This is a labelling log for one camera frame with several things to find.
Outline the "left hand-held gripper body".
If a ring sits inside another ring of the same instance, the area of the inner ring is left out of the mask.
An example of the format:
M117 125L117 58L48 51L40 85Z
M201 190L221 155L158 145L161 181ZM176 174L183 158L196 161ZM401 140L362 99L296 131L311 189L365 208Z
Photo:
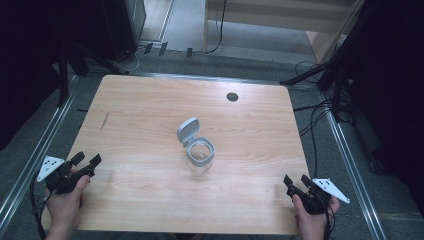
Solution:
M72 172L74 165L64 159L46 156L36 180L44 181L50 192L62 195L72 192L81 177L77 176L77 172Z

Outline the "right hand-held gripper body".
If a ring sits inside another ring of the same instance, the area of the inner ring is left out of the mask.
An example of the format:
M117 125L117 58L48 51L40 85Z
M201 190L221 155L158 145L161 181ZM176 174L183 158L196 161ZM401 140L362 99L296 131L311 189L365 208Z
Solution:
M330 180L330 179L311 179L316 186L312 193L303 192L301 189L298 196L302 200L305 210L311 215L320 215L328 212L329 202L332 196L338 200L350 203L350 199Z

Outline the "clear jar with grey flip lid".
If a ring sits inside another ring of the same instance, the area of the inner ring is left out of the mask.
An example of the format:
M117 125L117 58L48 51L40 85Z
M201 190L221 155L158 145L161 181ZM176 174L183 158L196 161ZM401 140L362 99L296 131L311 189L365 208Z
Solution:
M214 145L209 139L198 136L199 130L200 121L195 117L189 118L177 129L177 138L186 150L191 169L196 173L207 171L215 155Z

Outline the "person's right hand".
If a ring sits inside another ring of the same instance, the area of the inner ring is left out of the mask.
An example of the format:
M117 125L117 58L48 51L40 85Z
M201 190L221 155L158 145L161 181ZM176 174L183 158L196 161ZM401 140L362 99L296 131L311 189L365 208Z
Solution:
M296 220L301 232L326 232L328 223L335 217L340 208L339 200L332 196L329 202L327 214L311 215L309 214L298 195L292 196L292 202L296 210Z

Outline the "person's left hand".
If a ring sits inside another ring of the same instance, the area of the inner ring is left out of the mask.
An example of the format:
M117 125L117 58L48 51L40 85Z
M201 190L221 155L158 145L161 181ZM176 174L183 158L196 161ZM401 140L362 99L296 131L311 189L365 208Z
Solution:
M51 196L47 201L47 209L51 217L51 226L48 232L75 231L79 223L80 205L83 192L90 182L90 177L84 175L78 181L75 189L67 194Z

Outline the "black tripod stand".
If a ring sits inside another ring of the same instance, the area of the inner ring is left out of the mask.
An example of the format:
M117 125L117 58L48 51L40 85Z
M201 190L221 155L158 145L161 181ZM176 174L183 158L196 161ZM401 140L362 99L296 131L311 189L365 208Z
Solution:
M101 58L98 54L89 50L84 45L64 41L59 48L58 57L59 107L62 107L69 98L68 64L71 64L74 72L77 74L86 75L88 73L88 66L86 65L84 56L91 58L115 75L125 75L125 72L120 71L117 67Z
M324 63L314 64L308 71L292 79L281 80L279 84L283 86L293 86L319 73L322 73L322 75L316 83L318 90L325 92L333 86L330 111L337 122L342 122L343 119L340 116L340 112L343 110L343 106L340 102L342 99L343 82L346 80L346 77L342 66L342 60L338 55L332 56Z

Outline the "dark curtain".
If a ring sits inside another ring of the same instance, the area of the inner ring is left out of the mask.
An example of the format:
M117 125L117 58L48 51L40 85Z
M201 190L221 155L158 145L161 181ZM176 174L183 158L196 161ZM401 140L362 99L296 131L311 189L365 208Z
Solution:
M60 86L62 41L96 0L0 0L0 151Z
M347 91L379 141L371 155L424 217L424 0L364 0L345 46Z

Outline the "black cabinet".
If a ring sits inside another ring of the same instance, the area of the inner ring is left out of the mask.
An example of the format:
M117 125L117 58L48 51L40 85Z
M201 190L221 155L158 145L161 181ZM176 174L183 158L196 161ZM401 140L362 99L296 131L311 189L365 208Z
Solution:
M101 0L112 58L125 59L137 49L147 17L144 0Z

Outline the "metal floor rail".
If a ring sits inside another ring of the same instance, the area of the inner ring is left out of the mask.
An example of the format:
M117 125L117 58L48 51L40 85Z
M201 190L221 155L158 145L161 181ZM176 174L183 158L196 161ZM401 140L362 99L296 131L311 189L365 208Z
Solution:
M80 78L70 80L70 95L62 106L54 92L0 151L0 236L7 230L35 171L40 169L48 148L65 119Z
M331 114L330 101L325 100L318 112L313 174L330 178L350 199L349 204L342 203L333 236L337 240L388 240L343 125Z
M243 79L243 78L232 78L232 77L197 76L197 75L147 73L147 72L135 74L134 76L283 86L279 83L280 81L278 80ZM284 85L284 86L289 88L295 88L295 89L312 89L312 88L317 88L317 83L304 80L294 85L290 85L290 86Z

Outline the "white furniture frame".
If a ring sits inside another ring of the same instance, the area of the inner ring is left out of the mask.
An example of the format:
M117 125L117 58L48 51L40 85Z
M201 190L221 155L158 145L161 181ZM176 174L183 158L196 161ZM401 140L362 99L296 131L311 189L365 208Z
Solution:
M209 20L303 30L318 62L325 61L354 22L364 0L205 0Z

